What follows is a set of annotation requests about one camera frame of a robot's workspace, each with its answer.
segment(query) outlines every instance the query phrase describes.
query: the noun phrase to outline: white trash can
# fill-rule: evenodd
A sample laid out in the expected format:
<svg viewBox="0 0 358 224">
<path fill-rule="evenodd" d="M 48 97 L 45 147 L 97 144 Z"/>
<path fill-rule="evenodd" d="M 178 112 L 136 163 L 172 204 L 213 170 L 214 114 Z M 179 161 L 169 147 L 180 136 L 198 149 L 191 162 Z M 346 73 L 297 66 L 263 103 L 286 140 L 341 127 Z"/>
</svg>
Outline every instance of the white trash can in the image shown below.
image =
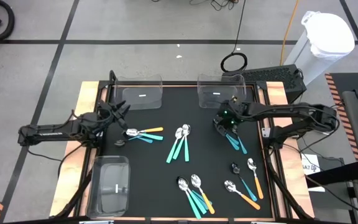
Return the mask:
<svg viewBox="0 0 358 224">
<path fill-rule="evenodd" d="M 354 49 L 352 31 L 337 15 L 308 11 L 302 18 L 305 31 L 284 65 L 302 69 L 307 86 L 333 63 Z"/>
</svg>

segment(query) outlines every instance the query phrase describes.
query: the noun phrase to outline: clear plastic bin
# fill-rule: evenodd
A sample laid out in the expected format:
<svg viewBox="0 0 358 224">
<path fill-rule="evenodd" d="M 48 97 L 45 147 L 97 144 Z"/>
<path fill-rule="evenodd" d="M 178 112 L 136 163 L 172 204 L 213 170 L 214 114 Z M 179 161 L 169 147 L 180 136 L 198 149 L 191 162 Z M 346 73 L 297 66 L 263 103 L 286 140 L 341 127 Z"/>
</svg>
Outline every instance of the clear plastic bin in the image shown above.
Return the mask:
<svg viewBox="0 0 358 224">
<path fill-rule="evenodd" d="M 86 216 L 120 217 L 128 209 L 131 168 L 124 156 L 100 156 L 94 160 Z"/>
<path fill-rule="evenodd" d="M 219 108 L 224 100 L 233 96 L 246 99 L 246 82 L 242 75 L 230 77 L 199 75 L 197 81 L 198 103 L 202 108 Z"/>
<path fill-rule="evenodd" d="M 160 75 L 139 78 L 118 77 L 114 100 L 126 100 L 130 110 L 160 108 L 162 105 L 162 78 Z"/>
</svg>

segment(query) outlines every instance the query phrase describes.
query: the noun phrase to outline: black table surface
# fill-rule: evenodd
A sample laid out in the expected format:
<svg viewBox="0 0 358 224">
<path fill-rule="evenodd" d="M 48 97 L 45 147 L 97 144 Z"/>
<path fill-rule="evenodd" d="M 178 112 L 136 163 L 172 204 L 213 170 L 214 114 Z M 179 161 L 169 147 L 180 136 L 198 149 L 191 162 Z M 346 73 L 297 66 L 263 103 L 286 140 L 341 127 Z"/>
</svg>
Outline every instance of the black table surface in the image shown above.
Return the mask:
<svg viewBox="0 0 358 224">
<path fill-rule="evenodd" d="M 251 87 L 247 87 L 247 100 L 254 101 Z M 151 133 L 163 136 L 163 141 L 149 144 L 135 139 L 124 147 L 116 147 L 114 143 L 122 139 L 122 130 L 117 124 L 109 127 L 102 155 L 126 156 L 131 166 L 129 208 L 124 217 L 195 217 L 176 179 L 183 176 L 190 181 L 190 176 L 197 174 L 202 181 L 201 188 L 216 211 L 214 215 L 209 212 L 201 215 L 203 218 L 272 218 L 257 123 L 242 123 L 239 126 L 239 135 L 248 151 L 244 155 L 241 149 L 234 150 L 229 141 L 214 129 L 212 120 L 216 112 L 216 109 L 198 106 L 196 87 L 170 87 L 163 89 L 161 108 L 130 111 L 126 116 L 130 128 L 163 127 L 162 132 Z M 185 162 L 182 146 L 178 159 L 167 164 L 165 161 L 176 139 L 175 131 L 183 124 L 191 126 L 188 136 L 190 161 Z M 224 181 L 231 180 L 240 192 L 249 196 L 239 178 L 230 171 L 231 163 L 235 162 L 241 168 L 241 176 L 258 197 L 253 172 L 247 167 L 250 157 L 257 164 L 256 172 L 264 193 L 264 199 L 258 198 L 256 201 L 261 206 L 260 210 L 254 209 L 240 195 L 230 193 L 224 187 Z M 198 192 L 191 184 L 190 189 Z"/>
</svg>

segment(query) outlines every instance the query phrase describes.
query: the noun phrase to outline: gray floor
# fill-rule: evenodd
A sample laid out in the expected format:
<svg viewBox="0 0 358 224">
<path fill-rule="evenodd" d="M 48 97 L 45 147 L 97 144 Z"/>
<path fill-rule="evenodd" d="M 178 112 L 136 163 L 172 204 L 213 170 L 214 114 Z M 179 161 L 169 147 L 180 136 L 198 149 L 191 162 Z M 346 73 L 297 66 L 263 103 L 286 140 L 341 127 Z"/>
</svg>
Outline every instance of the gray floor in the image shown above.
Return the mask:
<svg viewBox="0 0 358 224">
<path fill-rule="evenodd" d="M 71 7 L 77 0 L 6 1 L 16 13 L 11 40 L 60 40 Z M 358 26 L 358 0 L 346 2 Z M 248 0 L 240 39 L 282 40 L 294 5 L 295 0 Z M 238 4 L 231 11 L 217 12 L 208 2 L 191 6 L 187 0 L 156 3 L 148 0 L 79 0 L 67 39 L 233 40 L 241 6 Z M 302 0 L 288 40 L 296 40 L 303 32 L 300 19 L 306 11 L 331 12 L 349 23 L 339 0 Z M 17 130 L 31 122 L 59 41 L 50 43 L 53 44 L 0 44 L 0 201 L 21 150 L 16 143 Z M 285 55 L 292 47 L 286 46 Z M 105 80 L 110 69 L 122 77 L 159 74 L 164 80 L 196 80 L 199 74 L 220 75 L 220 61 L 232 48 L 232 44 L 65 44 L 39 124 L 64 121 L 75 107 L 81 82 Z M 276 66 L 280 61 L 280 45 L 256 43 L 239 45 L 238 48 L 249 58 L 248 69 Z M 228 64 L 235 68 L 236 62 L 233 59 Z M 358 72 L 358 45 L 327 72 Z M 323 76 L 310 83 L 302 101 L 333 105 Z M 305 141 L 310 143 L 321 137 L 318 133 L 309 133 Z M 50 142 L 31 147 L 31 150 L 62 158 L 64 148 L 64 142 Z M 355 161 L 343 128 L 313 149 L 324 156 L 343 157 L 347 163 Z M 5 222 L 48 217 L 57 166 L 54 161 L 31 155 L 26 157 Z"/>
</svg>

